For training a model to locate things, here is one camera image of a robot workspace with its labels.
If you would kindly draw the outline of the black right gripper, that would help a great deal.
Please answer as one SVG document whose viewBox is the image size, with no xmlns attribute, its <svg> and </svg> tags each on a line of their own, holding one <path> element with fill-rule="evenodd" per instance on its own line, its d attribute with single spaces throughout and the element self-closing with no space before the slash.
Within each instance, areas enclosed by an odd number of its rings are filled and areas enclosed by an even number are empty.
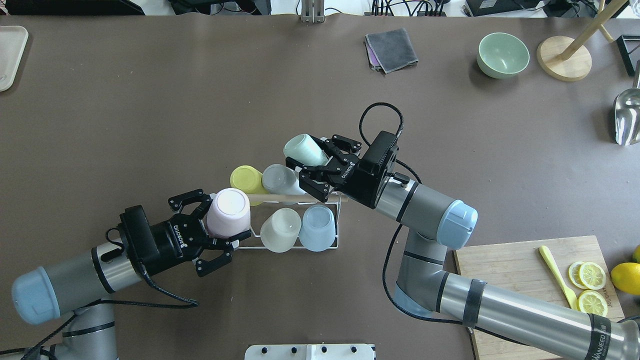
<svg viewBox="0 0 640 360">
<path fill-rule="evenodd" d="M 311 139 L 320 150 L 319 159 L 304 165 L 292 157 L 285 158 L 288 168 L 300 168 L 300 188 L 322 203 L 338 189 L 349 198 L 375 209 L 388 173 L 388 156 L 377 162 L 368 155 L 360 159 L 361 142 L 338 134 L 325 139 L 311 136 Z"/>
</svg>

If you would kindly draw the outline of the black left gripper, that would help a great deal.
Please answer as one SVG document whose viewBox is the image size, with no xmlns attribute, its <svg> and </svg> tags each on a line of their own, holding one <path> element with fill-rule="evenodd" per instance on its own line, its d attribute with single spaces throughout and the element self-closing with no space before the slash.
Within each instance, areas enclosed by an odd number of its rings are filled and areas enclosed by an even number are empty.
<svg viewBox="0 0 640 360">
<path fill-rule="evenodd" d="M 151 234 L 157 246 L 158 256 L 154 264 L 179 265 L 194 260 L 195 271 L 199 277 L 204 277 L 230 264 L 235 251 L 241 241 L 249 239 L 251 230 L 245 230 L 231 237 L 208 237 L 202 223 L 211 207 L 212 198 L 203 189 L 194 189 L 186 193 L 177 194 L 167 199 L 174 214 L 182 214 L 184 207 L 199 203 L 189 216 L 172 216 L 170 219 L 151 226 Z M 221 251 L 211 260 L 201 258 L 204 250 Z"/>
</svg>

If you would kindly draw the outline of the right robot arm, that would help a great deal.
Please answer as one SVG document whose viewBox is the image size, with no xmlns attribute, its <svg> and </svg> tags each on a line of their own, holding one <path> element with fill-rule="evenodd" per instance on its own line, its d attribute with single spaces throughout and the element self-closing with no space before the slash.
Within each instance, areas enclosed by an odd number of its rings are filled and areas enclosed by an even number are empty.
<svg viewBox="0 0 640 360">
<path fill-rule="evenodd" d="M 283 148 L 300 187 L 320 202 L 336 191 L 407 228 L 391 303 L 400 312 L 461 325 L 567 360 L 637 360 L 639 321 L 614 322 L 468 278 L 445 267 L 467 244 L 478 212 L 419 179 L 395 170 L 398 135 L 380 132 L 363 143 L 335 134 L 294 136 Z"/>
</svg>

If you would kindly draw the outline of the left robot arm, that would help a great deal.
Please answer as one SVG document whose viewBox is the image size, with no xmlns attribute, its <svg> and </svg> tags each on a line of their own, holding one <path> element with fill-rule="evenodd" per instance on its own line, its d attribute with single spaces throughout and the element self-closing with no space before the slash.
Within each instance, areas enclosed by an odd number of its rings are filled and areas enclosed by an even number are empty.
<svg viewBox="0 0 640 360">
<path fill-rule="evenodd" d="M 62 316 L 54 331 L 62 342 L 4 350 L 3 359 L 116 360 L 114 292 L 140 281 L 176 300 L 175 304 L 121 301 L 122 305 L 190 309 L 198 301 L 160 287 L 153 276 L 192 263 L 199 277 L 229 264 L 240 241 L 251 236 L 250 200 L 228 187 L 216 194 L 202 189 L 168 199 L 173 216 L 151 225 L 142 206 L 126 208 L 115 227 L 118 239 L 65 262 L 40 266 L 19 276 L 11 288 L 14 307 L 23 321 L 39 325 Z"/>
</svg>

